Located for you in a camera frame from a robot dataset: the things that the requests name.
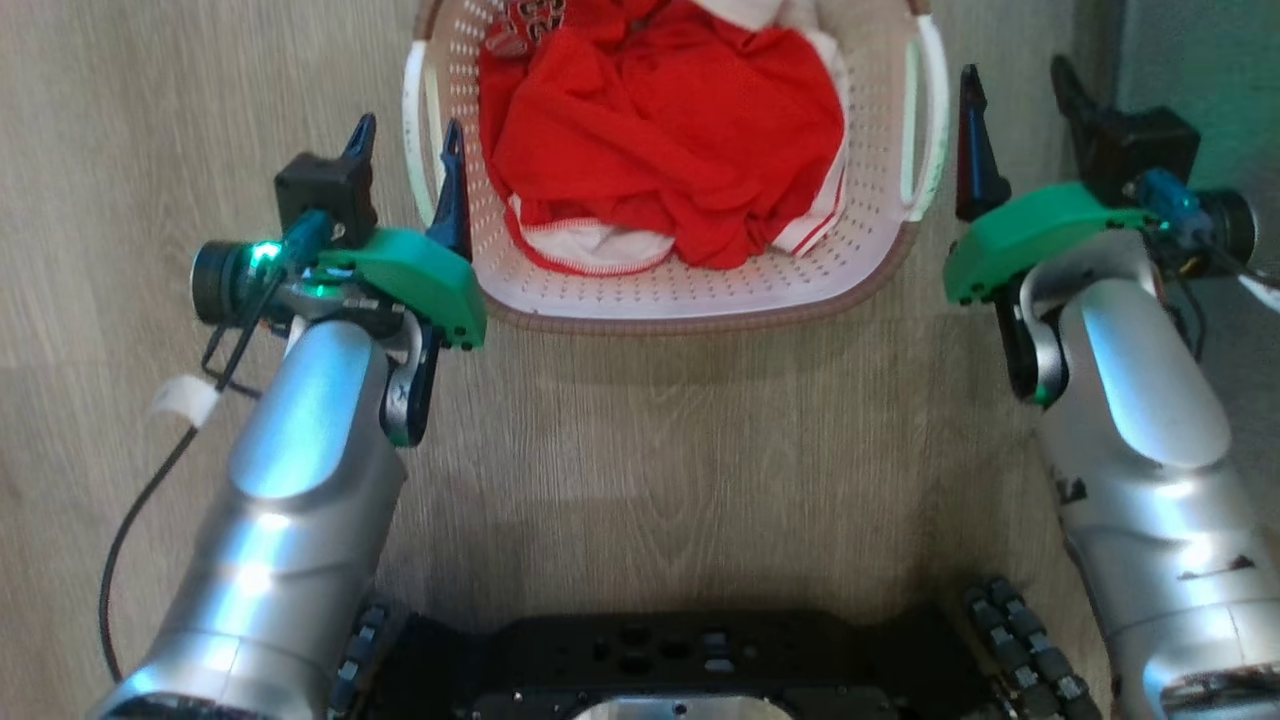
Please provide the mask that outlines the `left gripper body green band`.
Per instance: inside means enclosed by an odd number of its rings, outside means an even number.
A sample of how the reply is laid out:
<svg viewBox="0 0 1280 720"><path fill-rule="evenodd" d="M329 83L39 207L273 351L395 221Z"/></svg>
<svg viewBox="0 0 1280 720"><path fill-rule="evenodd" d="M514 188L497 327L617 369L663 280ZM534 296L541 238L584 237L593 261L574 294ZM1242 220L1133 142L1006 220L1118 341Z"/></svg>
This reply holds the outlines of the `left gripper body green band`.
<svg viewBox="0 0 1280 720"><path fill-rule="evenodd" d="M438 242L435 232L403 228L380 228L360 250L325 250L306 268L285 264L280 240L210 241L189 273L196 316L205 325L238 322L278 269L285 275L262 315L271 325L344 316L388 337L396 333L390 318L410 313L440 333L447 347L485 343L486 309L470 261Z"/></svg>

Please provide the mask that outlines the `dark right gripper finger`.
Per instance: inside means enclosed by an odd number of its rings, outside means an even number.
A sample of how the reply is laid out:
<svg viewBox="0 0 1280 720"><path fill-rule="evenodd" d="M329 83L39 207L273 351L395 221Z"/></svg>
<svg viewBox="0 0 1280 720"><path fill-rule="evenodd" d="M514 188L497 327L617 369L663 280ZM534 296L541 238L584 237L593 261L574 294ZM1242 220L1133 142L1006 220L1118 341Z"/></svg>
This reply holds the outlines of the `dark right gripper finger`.
<svg viewBox="0 0 1280 720"><path fill-rule="evenodd" d="M984 87L977 65L960 74L957 101L957 179L955 214L974 223L1011 199L1011 184L998 169L991 142Z"/></svg>
<svg viewBox="0 0 1280 720"><path fill-rule="evenodd" d="M1102 108L1085 90L1075 67L1065 55L1055 55L1050 76L1059 113L1068 122L1075 143L1092 143L1102 118Z"/></svg>

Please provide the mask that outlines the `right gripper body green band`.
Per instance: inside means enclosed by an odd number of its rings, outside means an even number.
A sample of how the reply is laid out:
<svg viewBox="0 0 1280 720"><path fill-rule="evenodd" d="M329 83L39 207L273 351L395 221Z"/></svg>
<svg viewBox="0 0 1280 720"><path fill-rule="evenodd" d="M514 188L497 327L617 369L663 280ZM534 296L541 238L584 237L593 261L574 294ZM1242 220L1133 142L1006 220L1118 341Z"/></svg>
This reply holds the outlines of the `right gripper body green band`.
<svg viewBox="0 0 1280 720"><path fill-rule="evenodd" d="M1247 264L1257 250L1257 215L1234 190L1194 192L1184 183L1130 183L1110 206L1082 183L1037 190L986 213L943 265L950 304L983 304L1033 266L1112 229L1149 231L1176 256L1222 251Z"/></svg>

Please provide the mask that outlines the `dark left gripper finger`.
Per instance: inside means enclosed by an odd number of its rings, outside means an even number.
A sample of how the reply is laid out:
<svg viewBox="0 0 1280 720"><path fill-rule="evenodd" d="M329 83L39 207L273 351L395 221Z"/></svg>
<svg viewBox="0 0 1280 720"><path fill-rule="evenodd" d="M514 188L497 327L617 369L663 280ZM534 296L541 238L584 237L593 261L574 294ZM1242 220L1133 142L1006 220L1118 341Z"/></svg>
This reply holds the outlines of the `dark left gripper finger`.
<svg viewBox="0 0 1280 720"><path fill-rule="evenodd" d="M347 170L371 167L376 136L376 115L371 111L362 114L343 150L343 165Z"/></svg>
<svg viewBox="0 0 1280 720"><path fill-rule="evenodd" d="M457 119L451 119L445 128L439 159L444 178L428 237L471 263L474 255L465 129Z"/></svg>

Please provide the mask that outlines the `white perforated laundry basket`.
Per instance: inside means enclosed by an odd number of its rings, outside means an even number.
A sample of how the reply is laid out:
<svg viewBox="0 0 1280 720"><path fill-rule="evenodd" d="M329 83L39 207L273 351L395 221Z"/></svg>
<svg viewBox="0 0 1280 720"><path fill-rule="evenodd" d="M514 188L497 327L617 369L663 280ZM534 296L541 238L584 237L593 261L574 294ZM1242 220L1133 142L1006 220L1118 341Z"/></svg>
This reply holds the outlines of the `white perforated laundry basket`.
<svg viewBox="0 0 1280 720"><path fill-rule="evenodd" d="M948 63L934 0L815 0L849 67L844 204L817 247L768 252L731 272L677 260L622 277L535 265L511 238L479 147L476 60L502 0L416 0L401 133L419 215L442 193L442 145L463 126L477 282L504 322L530 331L677 334L739 331L844 313L881 290L910 252L948 160Z"/></svg>

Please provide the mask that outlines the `red white printed garment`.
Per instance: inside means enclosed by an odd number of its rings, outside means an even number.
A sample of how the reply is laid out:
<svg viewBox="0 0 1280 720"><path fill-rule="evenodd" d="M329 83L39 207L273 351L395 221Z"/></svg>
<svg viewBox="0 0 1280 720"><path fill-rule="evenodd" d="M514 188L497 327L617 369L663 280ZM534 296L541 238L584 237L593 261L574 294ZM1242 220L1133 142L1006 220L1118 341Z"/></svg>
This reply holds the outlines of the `red white printed garment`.
<svg viewBox="0 0 1280 720"><path fill-rule="evenodd" d="M484 47L498 58L529 56L563 24L566 8L567 0L509 0L490 23Z"/></svg>

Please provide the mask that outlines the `black left roller wheel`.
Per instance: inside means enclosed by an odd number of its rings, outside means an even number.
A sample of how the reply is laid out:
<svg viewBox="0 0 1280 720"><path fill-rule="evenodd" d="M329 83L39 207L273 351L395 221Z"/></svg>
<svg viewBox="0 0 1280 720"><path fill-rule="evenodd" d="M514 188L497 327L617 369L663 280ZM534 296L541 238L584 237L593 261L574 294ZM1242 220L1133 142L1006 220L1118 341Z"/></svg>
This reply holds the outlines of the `black left roller wheel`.
<svg viewBox="0 0 1280 720"><path fill-rule="evenodd" d="M372 696L379 664L394 643L394 625L396 611L389 600L366 598L340 656L325 720L357 720Z"/></svg>

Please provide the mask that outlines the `black roller wheel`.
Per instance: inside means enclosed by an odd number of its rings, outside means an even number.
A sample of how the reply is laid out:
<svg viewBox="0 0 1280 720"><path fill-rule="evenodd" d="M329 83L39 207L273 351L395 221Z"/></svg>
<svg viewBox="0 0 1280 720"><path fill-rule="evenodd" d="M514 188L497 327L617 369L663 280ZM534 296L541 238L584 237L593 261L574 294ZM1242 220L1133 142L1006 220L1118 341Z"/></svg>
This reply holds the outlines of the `black roller wheel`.
<svg viewBox="0 0 1280 720"><path fill-rule="evenodd" d="M357 720L372 696L379 664L394 643L394 625L396 611L389 600L366 598L340 656L325 720Z"/></svg>
<svg viewBox="0 0 1280 720"><path fill-rule="evenodd" d="M995 688L1011 720L1105 720L1085 680L1006 578L968 587L961 603L995 661Z"/></svg>

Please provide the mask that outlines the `black right roller wheel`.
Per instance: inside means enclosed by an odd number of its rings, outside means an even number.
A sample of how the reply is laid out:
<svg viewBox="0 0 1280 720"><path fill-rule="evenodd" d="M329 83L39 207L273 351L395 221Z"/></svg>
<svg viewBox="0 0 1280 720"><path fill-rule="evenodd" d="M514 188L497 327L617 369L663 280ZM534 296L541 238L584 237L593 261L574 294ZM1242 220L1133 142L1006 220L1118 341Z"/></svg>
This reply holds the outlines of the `black right roller wheel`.
<svg viewBox="0 0 1280 720"><path fill-rule="evenodd" d="M961 603L995 661L995 688L1011 720L1105 720L1085 680L1006 578L968 587Z"/></svg>

